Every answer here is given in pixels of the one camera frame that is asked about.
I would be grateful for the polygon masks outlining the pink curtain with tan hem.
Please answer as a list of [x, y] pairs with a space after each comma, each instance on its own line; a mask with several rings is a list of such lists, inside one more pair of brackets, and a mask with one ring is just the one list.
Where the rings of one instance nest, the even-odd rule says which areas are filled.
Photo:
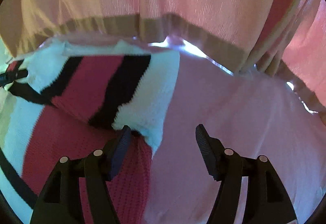
[[1, 52], [72, 32], [178, 37], [234, 73], [256, 66], [325, 116], [325, 0], [1, 0]]

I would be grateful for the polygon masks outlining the pink patterned bed blanket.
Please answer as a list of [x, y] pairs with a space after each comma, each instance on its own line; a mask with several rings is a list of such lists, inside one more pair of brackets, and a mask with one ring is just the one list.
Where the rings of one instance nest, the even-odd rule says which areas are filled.
[[233, 77], [203, 56], [114, 42], [53, 39], [46, 65], [76, 55], [172, 54], [179, 58], [176, 87], [154, 155], [145, 223], [204, 223], [218, 184], [204, 169], [195, 141], [203, 124], [211, 136], [245, 157], [267, 155], [281, 177], [300, 223], [325, 193], [325, 126], [305, 110], [285, 82], [251, 70]]

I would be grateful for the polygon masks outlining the white red black knit sweater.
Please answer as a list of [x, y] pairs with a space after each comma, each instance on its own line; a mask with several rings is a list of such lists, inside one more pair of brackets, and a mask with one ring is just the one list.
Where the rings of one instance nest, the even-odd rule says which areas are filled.
[[173, 50], [58, 40], [9, 65], [6, 74], [25, 74], [1, 89], [1, 193], [15, 217], [30, 222], [61, 157], [90, 155], [128, 126], [131, 143], [107, 188], [120, 222], [141, 223], [179, 65]]

